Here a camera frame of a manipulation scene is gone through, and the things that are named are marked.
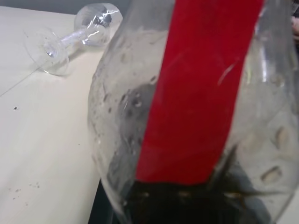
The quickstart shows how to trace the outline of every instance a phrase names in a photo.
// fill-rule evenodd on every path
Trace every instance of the red label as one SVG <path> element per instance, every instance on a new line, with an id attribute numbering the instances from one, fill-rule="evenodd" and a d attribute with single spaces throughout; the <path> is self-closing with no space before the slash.
<path id="1" fill-rule="evenodd" d="M 136 178 L 207 181 L 230 130 L 262 0 L 176 0 Z"/>

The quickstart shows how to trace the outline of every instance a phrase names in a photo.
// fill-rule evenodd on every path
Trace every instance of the white table surface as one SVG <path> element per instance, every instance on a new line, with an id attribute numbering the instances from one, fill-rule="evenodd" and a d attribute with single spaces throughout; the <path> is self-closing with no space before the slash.
<path id="1" fill-rule="evenodd" d="M 1 224 L 88 222 L 100 177 L 88 146 L 87 98 L 103 52 L 73 59 L 67 78 L 36 71 L 9 90 L 36 69 L 23 31 L 47 26 L 65 35 L 73 20 L 0 7 Z"/>

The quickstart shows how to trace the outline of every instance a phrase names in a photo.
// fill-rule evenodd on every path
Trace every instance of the clear glass bottle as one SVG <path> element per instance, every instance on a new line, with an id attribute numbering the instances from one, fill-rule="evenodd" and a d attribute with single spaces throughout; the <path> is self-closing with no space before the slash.
<path id="1" fill-rule="evenodd" d="M 299 174 L 298 64 L 289 1 L 264 3 L 229 135 L 207 183 L 136 180 L 174 4 L 133 1 L 93 76 L 88 122 L 107 196 L 123 224 L 188 223 L 195 217 L 215 224 L 273 223 L 290 201 Z"/>

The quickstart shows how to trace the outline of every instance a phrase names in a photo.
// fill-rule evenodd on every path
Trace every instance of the water droplet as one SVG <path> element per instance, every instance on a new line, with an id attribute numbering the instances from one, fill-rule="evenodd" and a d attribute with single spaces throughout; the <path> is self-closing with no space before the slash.
<path id="1" fill-rule="evenodd" d="M 265 172 L 261 176 L 261 180 L 264 182 L 264 184 L 271 184 L 278 181 L 282 176 L 282 171 L 279 166 L 275 166 L 271 169 L 269 169 L 267 172 Z"/>
<path id="2" fill-rule="evenodd" d="M 283 149 L 288 141 L 289 135 L 285 127 L 280 127 L 275 135 L 275 142 L 278 149 Z"/>
<path id="3" fill-rule="evenodd" d="M 157 76 L 153 76 L 153 77 L 150 79 L 149 83 L 150 83 L 150 84 L 155 84 L 155 83 L 156 83 L 156 78 L 157 78 Z"/>
<path id="4" fill-rule="evenodd" d="M 134 106 L 134 107 L 141 107 L 141 105 L 142 105 L 142 102 L 139 100 L 139 99 L 133 99 L 132 100 L 132 105 Z"/>

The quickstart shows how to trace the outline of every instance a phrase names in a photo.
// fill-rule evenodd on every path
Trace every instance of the dark residue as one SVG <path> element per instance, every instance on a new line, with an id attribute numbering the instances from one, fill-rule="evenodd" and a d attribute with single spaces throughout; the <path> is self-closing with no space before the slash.
<path id="1" fill-rule="evenodd" d="M 138 138 L 138 144 L 141 146 L 142 145 L 142 139 L 141 138 Z"/>
<path id="2" fill-rule="evenodd" d="M 104 98 L 103 98 L 103 102 L 105 102 L 108 98 L 109 93 L 105 94 Z"/>
<path id="3" fill-rule="evenodd" d="M 126 55 L 126 53 L 123 53 L 123 54 L 121 55 L 121 62 L 122 62 L 122 63 L 125 63 L 126 60 L 127 60 L 127 55 Z"/>
<path id="4" fill-rule="evenodd" d="M 134 137 L 133 137 L 132 135 L 130 135 L 130 136 L 128 137 L 128 144 L 129 144 L 130 146 L 132 146 L 132 145 L 134 144 Z"/>
<path id="5" fill-rule="evenodd" d="M 122 97 L 121 97 L 121 101 L 120 102 L 122 103 L 125 100 L 125 98 L 126 98 L 126 95 L 123 94 Z"/>
<path id="6" fill-rule="evenodd" d="M 126 118 L 131 118 L 133 116 L 133 111 L 128 109 L 127 114 L 126 114 Z"/>
<path id="7" fill-rule="evenodd" d="M 153 76 L 151 79 L 150 79 L 150 82 L 153 83 L 156 79 L 156 76 Z"/>

